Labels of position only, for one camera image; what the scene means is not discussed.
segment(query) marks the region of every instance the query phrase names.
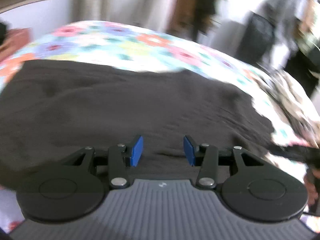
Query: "circular base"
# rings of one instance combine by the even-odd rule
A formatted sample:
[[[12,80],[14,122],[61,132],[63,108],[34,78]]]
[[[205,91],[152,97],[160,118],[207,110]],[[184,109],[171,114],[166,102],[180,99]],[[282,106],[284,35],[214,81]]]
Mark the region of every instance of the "circular base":
[[[237,214],[261,222],[279,222],[300,214],[308,200],[304,185],[274,169],[247,167],[222,185],[225,203]]]
[[[43,222],[82,217],[96,209],[103,197],[100,180],[77,166],[51,166],[30,176],[17,190],[23,214]]]

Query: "floral blanket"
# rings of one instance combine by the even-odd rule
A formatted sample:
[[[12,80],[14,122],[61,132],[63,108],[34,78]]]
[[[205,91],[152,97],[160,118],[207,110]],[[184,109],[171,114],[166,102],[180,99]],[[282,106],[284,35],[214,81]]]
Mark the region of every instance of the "floral blanket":
[[[175,72],[188,69],[209,79],[236,85],[252,96],[258,113],[273,123],[273,141],[279,145],[306,144],[298,138],[280,109],[259,89],[255,76],[268,78],[262,71],[203,45],[135,26],[103,21],[83,21],[45,35],[0,64],[0,92],[32,59],[71,60],[110,65],[129,71]],[[301,163],[270,155],[279,168],[303,182],[306,168]],[[0,189],[0,227],[6,232],[23,220],[15,194]],[[302,218],[314,230],[317,220]]]

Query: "black bag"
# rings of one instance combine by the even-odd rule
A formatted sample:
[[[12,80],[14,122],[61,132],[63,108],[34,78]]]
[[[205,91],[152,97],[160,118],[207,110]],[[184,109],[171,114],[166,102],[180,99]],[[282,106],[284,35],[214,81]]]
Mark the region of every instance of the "black bag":
[[[308,65],[308,69],[320,73],[320,50],[319,50],[320,42],[318,42],[317,46],[307,54],[307,58],[310,60],[311,64]]]
[[[0,45],[4,42],[5,35],[7,33],[7,25],[0,22]]]
[[[275,26],[267,19],[252,14],[236,52],[237,59],[253,66],[261,60],[266,52],[270,52],[275,41]]]

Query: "colorful flower pattern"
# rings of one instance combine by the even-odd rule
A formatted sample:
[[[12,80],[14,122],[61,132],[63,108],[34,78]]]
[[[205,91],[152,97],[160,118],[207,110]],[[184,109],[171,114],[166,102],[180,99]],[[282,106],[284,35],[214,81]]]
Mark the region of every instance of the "colorful flower pattern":
[[[35,48],[37,58],[47,58],[54,55],[64,54],[76,46],[73,42],[53,41],[40,44]]]
[[[105,33],[114,35],[114,36],[128,36],[128,35],[135,35],[136,33],[133,32],[129,28],[123,28],[123,27],[106,27],[104,29]]]
[[[159,35],[156,34],[141,34],[140,36],[137,37],[138,41],[142,41],[145,44],[149,46],[155,46],[155,47],[168,47],[172,42],[160,37]]]
[[[119,23],[72,23],[30,43],[0,63],[0,92],[24,61],[36,58],[111,65],[131,71],[173,72],[189,69],[204,77],[231,83],[250,94],[257,112],[273,122],[275,143],[303,144],[290,125],[279,118],[269,97],[253,81],[255,76],[268,78],[265,73],[191,41]],[[301,163],[283,158],[276,158],[275,162],[283,170],[288,167],[293,167],[290,168],[292,171],[304,169]],[[8,224],[6,227],[13,228],[16,223],[12,222],[12,226]]]
[[[57,29],[53,35],[60,36],[60,37],[73,37],[76,36],[79,32],[81,32],[83,28],[77,27],[77,26],[63,26],[59,29]]]
[[[169,52],[172,53],[172,55],[176,59],[181,60],[182,62],[185,62],[191,66],[200,66],[201,65],[200,57],[193,54],[192,52],[190,52],[188,50],[181,49],[181,48],[175,47],[175,46],[170,46]]]

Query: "gray ribbed platform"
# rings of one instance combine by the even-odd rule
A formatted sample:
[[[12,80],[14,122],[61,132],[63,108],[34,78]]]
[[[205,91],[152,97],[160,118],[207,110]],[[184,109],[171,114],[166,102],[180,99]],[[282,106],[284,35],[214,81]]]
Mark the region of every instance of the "gray ribbed platform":
[[[26,220],[14,240],[307,240],[315,234],[299,220],[259,224],[243,220],[214,192],[194,188],[189,180],[136,180],[109,193],[85,218],[61,225]]]

